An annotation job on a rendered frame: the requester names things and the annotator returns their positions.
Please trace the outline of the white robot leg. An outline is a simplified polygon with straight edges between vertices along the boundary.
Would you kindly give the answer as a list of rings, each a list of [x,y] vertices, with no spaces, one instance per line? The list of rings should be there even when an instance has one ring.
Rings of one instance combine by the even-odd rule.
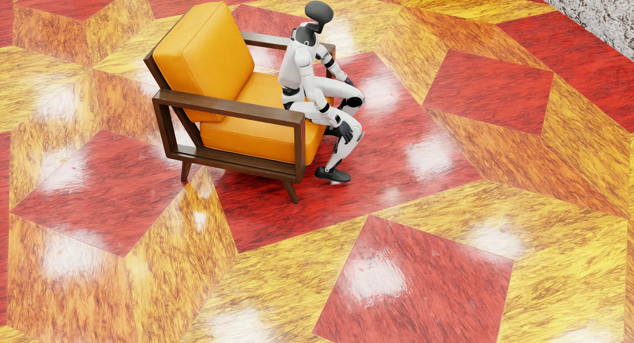
[[[360,141],[360,138],[363,136],[361,124],[357,121],[357,119],[333,106],[330,107],[337,111],[337,115],[340,118],[340,121],[345,120],[351,126],[354,132],[354,137],[349,144],[345,144],[345,141],[340,138],[338,134],[339,140],[337,142],[337,149],[333,152],[331,158],[325,166],[325,169],[327,171],[335,168],[339,161],[345,159],[350,154],[350,152],[352,152],[352,150]],[[314,102],[293,102],[290,105],[290,110],[304,113],[305,118],[307,120],[310,120],[315,125],[331,126],[327,122],[327,120],[322,117],[321,113],[315,108]]]
[[[329,96],[343,99],[343,105],[339,108],[332,107],[326,100]],[[355,135],[361,134],[361,125],[353,117],[365,103],[365,96],[361,90],[336,79],[317,77],[314,80],[313,98],[314,106],[324,125],[336,128],[344,121]]]

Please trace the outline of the black robot head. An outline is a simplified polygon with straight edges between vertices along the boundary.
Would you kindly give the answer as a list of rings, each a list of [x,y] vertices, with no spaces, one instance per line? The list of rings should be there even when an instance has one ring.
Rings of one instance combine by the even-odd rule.
[[[324,26],[334,18],[334,11],[322,1],[310,1],[304,10],[306,16],[313,20],[304,26],[317,34],[321,34]]]

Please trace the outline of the orange leather back cushion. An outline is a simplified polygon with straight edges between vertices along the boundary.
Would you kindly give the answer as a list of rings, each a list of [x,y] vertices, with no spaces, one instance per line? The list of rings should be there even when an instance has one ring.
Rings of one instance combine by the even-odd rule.
[[[171,90],[236,100],[254,61],[224,1],[194,6],[165,35],[153,59]]]

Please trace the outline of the white right robot leg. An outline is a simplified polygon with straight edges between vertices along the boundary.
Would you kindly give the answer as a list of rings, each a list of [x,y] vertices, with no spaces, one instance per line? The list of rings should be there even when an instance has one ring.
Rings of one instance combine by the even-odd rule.
[[[335,168],[339,161],[345,159],[350,154],[350,152],[352,152],[352,150],[360,141],[360,138],[363,136],[361,124],[357,121],[357,119],[333,106],[330,107],[337,111],[337,115],[340,118],[340,121],[345,120],[351,126],[354,132],[354,137],[349,144],[345,144],[345,141],[340,138],[338,134],[339,140],[337,142],[337,149],[333,152],[331,158],[325,166],[325,169],[327,171]],[[290,110],[304,113],[305,118],[307,120],[310,120],[315,125],[331,126],[327,122],[327,120],[322,117],[321,113],[315,108],[314,102],[293,102],[290,105]]]

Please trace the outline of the white left robot leg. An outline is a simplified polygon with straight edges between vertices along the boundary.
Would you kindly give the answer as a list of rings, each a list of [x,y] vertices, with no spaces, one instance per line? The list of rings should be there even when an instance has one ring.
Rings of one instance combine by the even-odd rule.
[[[329,96],[343,99],[343,105],[339,108],[332,107],[326,100]],[[361,90],[336,79],[317,77],[314,80],[313,98],[314,106],[324,125],[336,128],[344,121],[355,135],[361,134],[361,125],[353,117],[365,103],[365,96]]]

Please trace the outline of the orange leather seat cushion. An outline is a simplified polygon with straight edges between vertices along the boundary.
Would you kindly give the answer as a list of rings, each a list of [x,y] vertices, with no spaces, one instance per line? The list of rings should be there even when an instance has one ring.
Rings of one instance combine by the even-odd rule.
[[[283,109],[282,86],[272,74],[253,72],[237,97],[238,102]],[[201,122],[200,134],[205,146],[268,160],[295,163],[294,129],[225,117],[218,122]]]

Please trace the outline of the grey textured rug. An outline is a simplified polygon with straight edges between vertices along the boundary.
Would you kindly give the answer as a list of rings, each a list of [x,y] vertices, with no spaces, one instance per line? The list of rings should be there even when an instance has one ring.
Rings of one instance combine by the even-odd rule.
[[[634,0],[545,0],[634,61]]]

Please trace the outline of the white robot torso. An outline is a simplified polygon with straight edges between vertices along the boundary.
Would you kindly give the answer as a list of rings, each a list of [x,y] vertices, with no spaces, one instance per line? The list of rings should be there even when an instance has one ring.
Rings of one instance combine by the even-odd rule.
[[[313,62],[316,55],[316,44],[319,40],[318,36],[316,36],[315,32],[305,27],[304,24],[305,22],[292,30],[278,75],[278,83],[281,84],[283,88],[282,104],[286,110],[290,109],[290,105],[293,102],[304,102],[305,96],[301,77],[295,62],[296,48],[308,48]]]

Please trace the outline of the black right robot foot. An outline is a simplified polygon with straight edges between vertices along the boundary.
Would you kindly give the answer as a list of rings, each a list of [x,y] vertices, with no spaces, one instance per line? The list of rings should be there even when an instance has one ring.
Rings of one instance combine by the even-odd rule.
[[[315,171],[317,178],[330,180],[332,182],[346,183],[351,180],[351,176],[348,173],[340,171],[336,168],[327,171],[325,167],[318,167]]]

